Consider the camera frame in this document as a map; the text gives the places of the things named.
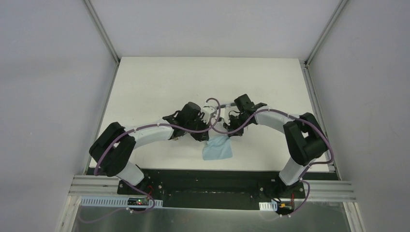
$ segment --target white table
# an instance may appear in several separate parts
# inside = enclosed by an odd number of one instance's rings
[[[312,112],[307,92],[297,59],[123,57],[101,132],[114,121],[123,126],[146,124],[189,101],[199,106],[209,97],[232,102],[244,93],[255,104],[302,114]],[[260,125],[250,125],[242,137],[231,138],[232,158],[205,161],[204,146],[186,135],[140,147],[130,161],[142,168],[280,171],[290,157],[285,136]],[[327,165],[310,170],[329,171]]]

